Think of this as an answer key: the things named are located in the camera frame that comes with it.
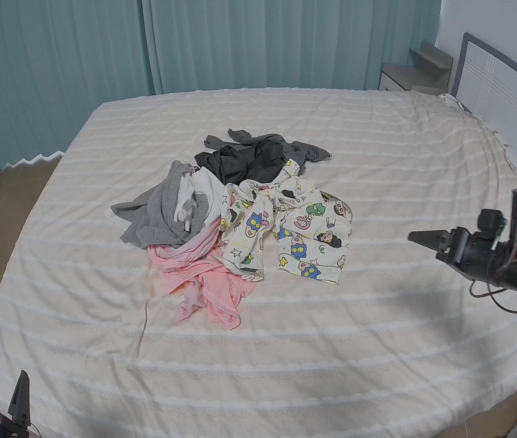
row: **nightstand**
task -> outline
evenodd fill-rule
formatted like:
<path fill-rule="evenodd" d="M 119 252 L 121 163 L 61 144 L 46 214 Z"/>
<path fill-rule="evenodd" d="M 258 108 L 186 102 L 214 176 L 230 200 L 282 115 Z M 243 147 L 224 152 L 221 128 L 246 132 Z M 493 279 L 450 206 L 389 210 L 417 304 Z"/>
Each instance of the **nightstand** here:
<path fill-rule="evenodd" d="M 418 51 L 411 48 L 409 52 L 415 62 L 414 67 L 382 64 L 379 91 L 402 92 L 413 89 L 435 96 L 447 92 L 453 57 L 425 41 L 421 42 Z"/>

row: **curtain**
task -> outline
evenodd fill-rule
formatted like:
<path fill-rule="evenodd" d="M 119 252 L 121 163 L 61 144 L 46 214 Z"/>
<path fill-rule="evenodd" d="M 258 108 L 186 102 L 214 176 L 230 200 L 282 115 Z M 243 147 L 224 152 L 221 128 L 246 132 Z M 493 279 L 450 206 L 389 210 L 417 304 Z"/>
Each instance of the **curtain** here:
<path fill-rule="evenodd" d="M 0 168 L 65 150 L 101 103 L 153 94 L 140 0 L 0 0 Z"/>
<path fill-rule="evenodd" d="M 383 62 L 434 44 L 441 0 L 143 0 L 156 93 L 377 89 Z"/>

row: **white cartoon print garment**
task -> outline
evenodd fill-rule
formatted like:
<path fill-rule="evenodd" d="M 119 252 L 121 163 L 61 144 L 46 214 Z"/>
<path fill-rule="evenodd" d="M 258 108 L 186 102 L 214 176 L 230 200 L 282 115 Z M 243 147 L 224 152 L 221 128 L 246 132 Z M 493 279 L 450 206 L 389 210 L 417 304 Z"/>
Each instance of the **white cartoon print garment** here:
<path fill-rule="evenodd" d="M 245 180 L 226 185 L 220 229 L 222 262 L 251 281 L 262 279 L 262 241 L 279 241 L 279 268 L 337 284 L 351 232 L 351 210 L 340 199 L 299 178 L 288 161 L 272 183 Z"/>

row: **nightstand drawer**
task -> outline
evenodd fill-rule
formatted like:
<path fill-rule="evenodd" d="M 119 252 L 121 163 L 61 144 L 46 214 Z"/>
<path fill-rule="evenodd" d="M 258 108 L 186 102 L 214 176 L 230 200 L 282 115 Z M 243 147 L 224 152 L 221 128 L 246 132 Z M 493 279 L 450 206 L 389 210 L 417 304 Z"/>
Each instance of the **nightstand drawer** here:
<path fill-rule="evenodd" d="M 383 73 L 380 76 L 380 86 L 378 86 L 379 91 L 396 91 L 396 92 L 404 92 L 404 89 L 401 88 L 398 84 L 392 81 L 392 78 Z"/>

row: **pile of clothes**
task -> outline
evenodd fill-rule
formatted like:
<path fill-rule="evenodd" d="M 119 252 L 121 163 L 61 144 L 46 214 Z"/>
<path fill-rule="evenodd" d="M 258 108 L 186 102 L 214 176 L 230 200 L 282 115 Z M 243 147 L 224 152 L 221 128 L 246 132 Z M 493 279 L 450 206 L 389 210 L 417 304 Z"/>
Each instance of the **pile of clothes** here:
<path fill-rule="evenodd" d="M 306 161 L 331 157 L 326 150 L 278 134 L 228 134 L 237 142 L 208 135 L 204 144 L 216 151 L 196 155 L 198 167 L 174 161 L 161 183 L 105 214 L 124 230 L 123 242 L 147 250 L 168 294 L 185 288 L 177 321 L 206 308 L 211 322 L 233 329 L 240 299 L 262 279 L 268 231 L 279 242 L 279 268 L 337 284 L 351 211 L 299 178 Z"/>

